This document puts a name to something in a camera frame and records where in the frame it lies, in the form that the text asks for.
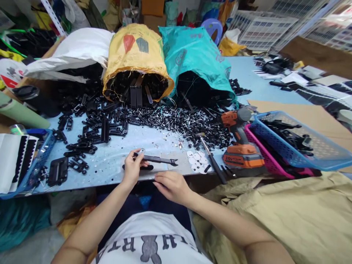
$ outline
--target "white t-shirt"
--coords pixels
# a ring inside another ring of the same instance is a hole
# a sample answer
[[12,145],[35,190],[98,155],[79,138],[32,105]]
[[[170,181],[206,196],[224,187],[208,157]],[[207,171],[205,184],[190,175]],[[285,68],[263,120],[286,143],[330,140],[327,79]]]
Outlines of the white t-shirt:
[[210,264],[172,214],[143,212],[126,220],[92,263]]

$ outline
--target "light blue table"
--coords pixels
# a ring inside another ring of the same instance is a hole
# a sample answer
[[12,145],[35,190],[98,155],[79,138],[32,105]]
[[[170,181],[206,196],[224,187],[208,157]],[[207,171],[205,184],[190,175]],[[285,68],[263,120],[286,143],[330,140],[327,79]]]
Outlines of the light blue table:
[[[295,92],[286,92],[278,87],[269,85],[269,81],[263,80],[257,76],[253,70],[258,69],[251,57],[229,57],[228,60],[232,65],[230,79],[238,79],[241,87],[252,90],[252,93],[238,97],[238,101],[242,104],[248,104],[247,100],[262,100],[281,103],[295,103],[311,105]],[[65,131],[65,135],[69,143],[77,142],[77,135],[82,133],[83,124],[86,116],[73,118],[73,130]],[[51,128],[57,128],[58,117],[49,119],[52,124]],[[86,175],[82,175],[74,170],[68,173],[67,181],[61,186],[54,186],[49,189],[47,185],[44,187],[39,185],[35,190],[36,193],[66,191],[73,189],[88,188],[94,186],[102,186],[108,184],[120,183],[123,178],[122,164],[124,158],[132,150],[144,148],[146,155],[159,156],[164,158],[178,158],[179,166],[168,168],[166,164],[153,164],[154,170],[151,172],[141,173],[140,180],[151,180],[158,171],[174,169],[183,175],[191,174],[190,164],[186,152],[193,148],[188,148],[187,142],[184,143],[184,148],[178,147],[179,137],[177,133],[169,131],[157,131],[155,128],[141,127],[130,125],[128,134],[125,138],[119,136],[111,136],[109,143],[97,145],[98,150],[95,155],[87,154],[85,160],[89,165]],[[57,158],[62,158],[63,153],[68,151],[63,142],[57,142],[49,156],[46,166],[50,167],[50,162]],[[216,149],[213,151],[215,160],[219,165],[223,164],[223,151]]]

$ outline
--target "blue plastic basket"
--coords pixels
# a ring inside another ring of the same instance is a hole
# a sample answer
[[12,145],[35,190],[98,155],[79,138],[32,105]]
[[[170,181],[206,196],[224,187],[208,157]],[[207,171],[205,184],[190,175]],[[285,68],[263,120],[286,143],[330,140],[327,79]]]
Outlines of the blue plastic basket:
[[38,154],[32,162],[29,170],[27,171],[26,175],[22,179],[20,185],[17,187],[17,190],[14,192],[10,192],[8,194],[0,194],[0,199],[7,200],[19,193],[29,191],[33,188],[34,184],[37,181],[38,173],[40,169],[45,165],[49,154],[56,142],[55,137],[52,134],[52,130],[50,129],[28,129],[27,133],[29,135],[35,135],[36,133],[46,132],[44,135],[45,140],[41,148],[38,150]]
[[[265,139],[290,165],[298,168],[314,168],[321,171],[336,171],[352,165],[352,154],[332,142],[327,137],[312,130],[283,111],[258,114],[254,117],[252,127],[255,133]],[[308,134],[313,148],[312,157],[301,154],[289,143],[268,128],[261,120],[282,120],[291,125],[302,125],[301,128],[290,129],[299,136]]]

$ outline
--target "yellow woven sack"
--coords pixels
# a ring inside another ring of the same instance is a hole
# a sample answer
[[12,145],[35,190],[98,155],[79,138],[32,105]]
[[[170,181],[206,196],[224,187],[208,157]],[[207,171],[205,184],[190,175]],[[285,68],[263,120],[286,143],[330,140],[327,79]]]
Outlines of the yellow woven sack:
[[107,99],[111,100],[108,94],[105,95],[109,90],[108,81],[119,72],[125,71],[138,71],[141,74],[154,73],[168,80],[168,87],[160,98],[153,99],[155,102],[168,96],[175,86],[166,70],[162,39],[146,25],[129,24],[120,29],[111,40],[107,70],[103,78],[103,94]]

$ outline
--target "orange power drill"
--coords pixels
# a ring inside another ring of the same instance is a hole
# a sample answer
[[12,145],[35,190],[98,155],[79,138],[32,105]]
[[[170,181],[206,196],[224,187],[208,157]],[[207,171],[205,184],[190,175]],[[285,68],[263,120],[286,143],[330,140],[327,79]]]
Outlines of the orange power drill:
[[223,156],[225,164],[245,169],[264,165],[264,159],[260,154],[259,148],[248,141],[242,127],[245,122],[250,120],[250,117],[251,112],[247,108],[226,112],[221,115],[224,126],[229,128],[236,139],[236,145],[227,147]]

